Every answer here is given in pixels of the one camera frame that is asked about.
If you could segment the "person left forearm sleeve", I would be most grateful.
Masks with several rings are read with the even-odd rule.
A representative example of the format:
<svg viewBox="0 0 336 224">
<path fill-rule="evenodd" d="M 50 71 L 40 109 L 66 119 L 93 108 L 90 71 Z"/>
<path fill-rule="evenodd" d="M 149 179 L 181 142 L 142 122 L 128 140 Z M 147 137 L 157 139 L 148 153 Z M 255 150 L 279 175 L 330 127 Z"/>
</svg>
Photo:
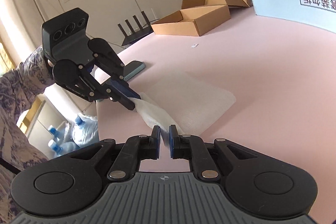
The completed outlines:
<svg viewBox="0 0 336 224">
<path fill-rule="evenodd" d="M 15 175 L 47 161 L 47 157 L 29 143 L 17 121 L 31 108 L 37 96 L 53 84 L 42 47 L 1 76 L 1 223 L 10 223 L 19 213 L 10 194 Z"/>
</svg>

